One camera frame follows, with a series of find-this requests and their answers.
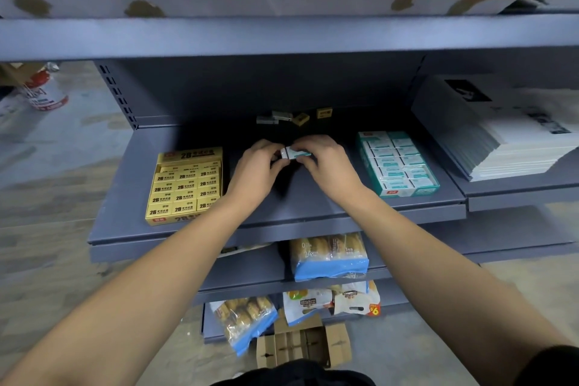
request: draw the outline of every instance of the stack of paper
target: stack of paper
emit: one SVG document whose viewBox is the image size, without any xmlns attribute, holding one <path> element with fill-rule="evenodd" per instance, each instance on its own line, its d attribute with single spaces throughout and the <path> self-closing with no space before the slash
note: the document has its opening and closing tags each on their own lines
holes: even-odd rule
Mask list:
<svg viewBox="0 0 579 386">
<path fill-rule="evenodd" d="M 579 119 L 495 75 L 436 75 L 412 112 L 469 180 L 537 174 L 579 146 Z M 558 110 L 566 110 L 564 115 Z"/>
</svg>

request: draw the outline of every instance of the small eraser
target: small eraser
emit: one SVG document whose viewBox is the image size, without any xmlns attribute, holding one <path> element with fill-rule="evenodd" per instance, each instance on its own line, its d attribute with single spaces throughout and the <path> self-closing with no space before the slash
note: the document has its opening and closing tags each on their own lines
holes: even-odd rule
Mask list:
<svg viewBox="0 0 579 386">
<path fill-rule="evenodd" d="M 332 117 L 332 107 L 324 107 L 323 109 L 318 109 L 316 110 L 317 113 L 317 118 L 318 119 L 323 119 L 323 118 L 330 118 Z"/>
<path fill-rule="evenodd" d="M 293 160 L 296 157 L 300 156 L 311 156 L 312 154 L 309 151 L 295 151 L 292 150 L 291 147 L 284 147 L 280 149 L 281 158 L 282 159 L 289 159 Z"/>
<path fill-rule="evenodd" d="M 271 112 L 271 116 L 279 121 L 291 121 L 293 114 L 287 112 Z"/>
<path fill-rule="evenodd" d="M 257 116 L 257 124 L 279 124 L 279 120 L 273 116 Z"/>
<path fill-rule="evenodd" d="M 303 124 L 305 124 L 306 122 L 308 122 L 310 120 L 310 116 L 305 114 L 305 113 L 300 113 L 299 115 L 297 115 L 295 118 L 293 118 L 291 121 L 301 127 Z"/>
</svg>

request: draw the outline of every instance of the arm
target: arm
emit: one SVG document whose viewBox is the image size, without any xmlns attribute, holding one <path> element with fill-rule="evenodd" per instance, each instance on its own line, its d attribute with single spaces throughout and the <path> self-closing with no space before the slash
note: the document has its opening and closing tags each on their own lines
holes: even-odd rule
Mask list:
<svg viewBox="0 0 579 386">
<path fill-rule="evenodd" d="M 408 300 L 482 384 L 512 384 L 539 351 L 570 344 L 516 290 L 496 279 L 366 188 L 329 136 L 292 147 L 322 191 L 366 232 Z"/>
<path fill-rule="evenodd" d="M 227 194 L 127 267 L 64 318 L 4 385 L 127 385 L 137 382 L 179 324 L 219 252 L 254 211 L 288 160 L 259 141 L 237 164 Z"/>
</svg>

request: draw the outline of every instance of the packaged pastry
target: packaged pastry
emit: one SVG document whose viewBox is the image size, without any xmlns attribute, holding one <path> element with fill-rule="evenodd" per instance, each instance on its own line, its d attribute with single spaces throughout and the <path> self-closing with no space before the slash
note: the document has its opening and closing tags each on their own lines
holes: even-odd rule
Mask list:
<svg viewBox="0 0 579 386">
<path fill-rule="evenodd" d="M 300 323 L 321 308 L 332 306 L 332 291 L 330 289 L 293 290 L 284 292 L 283 298 L 288 326 Z"/>
<path fill-rule="evenodd" d="M 314 278 L 359 278 L 368 271 L 368 255 L 359 232 L 290 241 L 296 281 Z"/>
<path fill-rule="evenodd" d="M 223 325 L 229 344 L 240 356 L 251 339 L 259 337 L 277 319 L 277 310 L 267 297 L 244 297 L 209 302 L 209 307 Z"/>
<path fill-rule="evenodd" d="M 362 314 L 366 316 L 378 316 L 380 314 L 380 294 L 374 281 L 368 281 L 368 284 L 354 286 L 344 284 L 337 290 L 332 289 L 334 293 L 334 314 L 349 313 Z"/>
</svg>

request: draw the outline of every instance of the sleeve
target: sleeve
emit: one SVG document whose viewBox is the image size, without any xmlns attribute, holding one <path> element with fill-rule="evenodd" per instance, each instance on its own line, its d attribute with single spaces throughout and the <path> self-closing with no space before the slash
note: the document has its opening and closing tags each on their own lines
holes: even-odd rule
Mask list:
<svg viewBox="0 0 579 386">
<path fill-rule="evenodd" d="M 515 380 L 515 386 L 579 384 L 579 348 L 554 346 L 531 359 Z"/>
</svg>

